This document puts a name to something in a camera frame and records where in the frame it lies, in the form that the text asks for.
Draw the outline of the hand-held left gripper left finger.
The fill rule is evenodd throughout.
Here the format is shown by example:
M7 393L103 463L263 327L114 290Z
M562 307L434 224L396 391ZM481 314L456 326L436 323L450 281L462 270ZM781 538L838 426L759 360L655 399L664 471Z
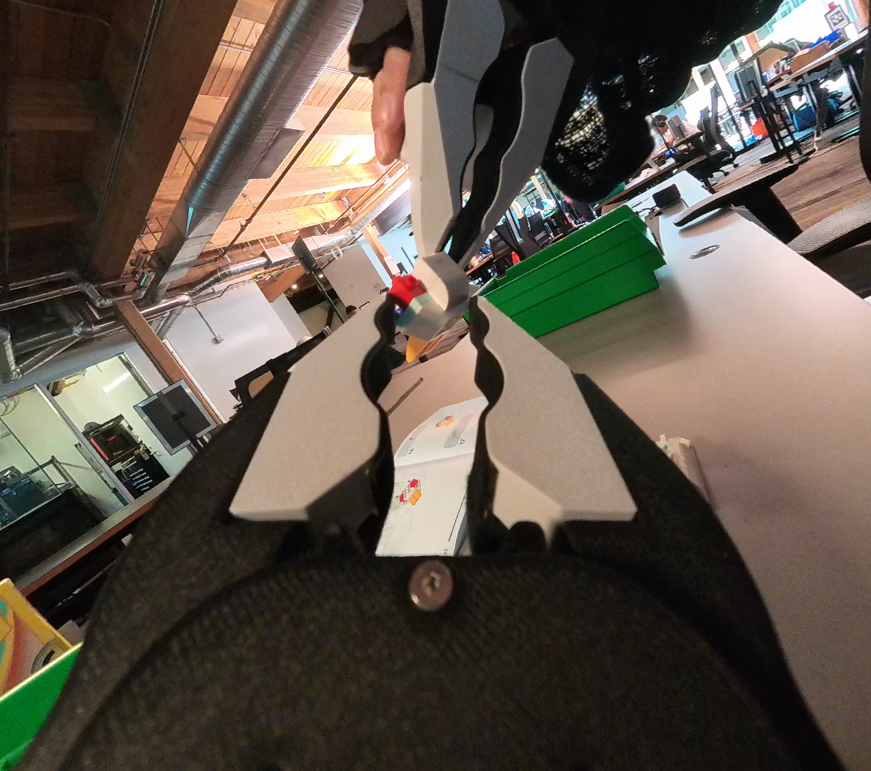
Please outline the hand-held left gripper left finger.
M394 489L387 415L387 349L396 305L386 295L305 354L230 505L237 518L382 523Z

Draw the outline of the green plastic bin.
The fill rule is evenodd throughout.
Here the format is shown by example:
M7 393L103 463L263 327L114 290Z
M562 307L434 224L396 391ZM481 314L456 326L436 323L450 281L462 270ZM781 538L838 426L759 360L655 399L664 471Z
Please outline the green plastic bin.
M56 704L82 644L51 661L1 699L1 769L13 769Z

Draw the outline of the white toy brick head assembly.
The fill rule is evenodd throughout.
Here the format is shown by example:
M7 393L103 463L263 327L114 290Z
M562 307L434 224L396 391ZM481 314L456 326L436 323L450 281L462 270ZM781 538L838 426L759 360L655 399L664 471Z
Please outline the white toy brick head assembly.
M399 309L396 326L407 339L407 363L438 344L471 298L468 276L444 251L419 258L411 274L395 276L387 295Z

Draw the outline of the monitor on stand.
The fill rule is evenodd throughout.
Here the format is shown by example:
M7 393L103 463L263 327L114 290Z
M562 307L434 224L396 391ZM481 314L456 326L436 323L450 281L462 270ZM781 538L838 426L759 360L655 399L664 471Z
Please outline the monitor on stand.
M148 396L134 410L168 455L189 447L200 449L202 439L219 426L185 380Z

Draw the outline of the stacked green plastic bins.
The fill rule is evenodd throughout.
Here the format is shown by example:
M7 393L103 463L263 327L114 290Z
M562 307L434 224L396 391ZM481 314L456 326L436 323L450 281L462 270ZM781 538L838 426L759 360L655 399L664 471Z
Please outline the stacked green plastic bins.
M664 265L646 222L623 205L515 264L478 294L542 337L658 289Z

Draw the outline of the person's right hand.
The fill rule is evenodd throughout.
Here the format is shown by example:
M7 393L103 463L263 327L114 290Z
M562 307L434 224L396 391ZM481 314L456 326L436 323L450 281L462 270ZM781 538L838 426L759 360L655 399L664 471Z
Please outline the person's right hand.
M371 123L376 161L388 167L398 161L405 140L405 96L410 53L388 47L382 68L373 81Z

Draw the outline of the wooden top desk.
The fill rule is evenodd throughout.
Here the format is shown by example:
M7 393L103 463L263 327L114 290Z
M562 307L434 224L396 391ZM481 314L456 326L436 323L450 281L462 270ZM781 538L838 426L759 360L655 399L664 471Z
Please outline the wooden top desk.
M824 53L811 56L811 51L807 50L796 55L784 77L769 88L775 101L783 101L787 106L790 106L792 96L804 96L813 112L814 124L803 131L803 139L808 139L812 144L816 144L828 129L828 116L833 113L829 107L830 91L822 87L823 80L844 74L855 106L855 110L846 116L833 118L834 125L839 125L848 117L859 113L868 32L869 29L866 28L855 39L845 40L828 48Z

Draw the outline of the yellow toy set box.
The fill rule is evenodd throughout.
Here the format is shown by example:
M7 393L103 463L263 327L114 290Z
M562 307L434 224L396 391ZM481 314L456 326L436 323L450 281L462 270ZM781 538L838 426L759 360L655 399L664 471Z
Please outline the yellow toy set box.
M73 645L17 590L1 581L1 695L68 653Z

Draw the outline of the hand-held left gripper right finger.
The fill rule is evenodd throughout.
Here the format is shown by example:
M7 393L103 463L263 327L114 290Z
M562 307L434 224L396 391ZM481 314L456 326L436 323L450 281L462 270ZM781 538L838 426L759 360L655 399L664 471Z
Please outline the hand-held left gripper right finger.
M470 338L487 401L473 516L504 526L632 520L637 506L569 366L487 298L472 300Z

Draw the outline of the black cabinet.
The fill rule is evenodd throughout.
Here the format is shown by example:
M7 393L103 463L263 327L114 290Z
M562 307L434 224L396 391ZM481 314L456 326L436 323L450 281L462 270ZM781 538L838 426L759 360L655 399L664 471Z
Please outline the black cabinet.
M170 477L122 415L85 424L83 436L135 500Z

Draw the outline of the instruction booklet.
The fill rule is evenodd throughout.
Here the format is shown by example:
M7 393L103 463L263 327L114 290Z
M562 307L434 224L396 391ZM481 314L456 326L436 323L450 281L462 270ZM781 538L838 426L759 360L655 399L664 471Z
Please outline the instruction booklet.
M394 488L376 555L456 556L467 538L467 479L480 395L436 411L413 429L394 456Z

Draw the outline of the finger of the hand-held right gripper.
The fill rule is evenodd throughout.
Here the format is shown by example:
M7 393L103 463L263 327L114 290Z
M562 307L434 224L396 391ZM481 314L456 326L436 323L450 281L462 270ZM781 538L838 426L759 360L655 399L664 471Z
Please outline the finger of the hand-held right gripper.
M450 233L450 257L464 267L484 245L543 157L573 58L559 39L502 53L485 75L492 117L463 177L469 198Z
M483 217L468 210L474 165L492 133L493 106L477 101L505 31L499 0L447 0L435 69L405 95L401 160L420 258L454 254L464 268L484 244Z

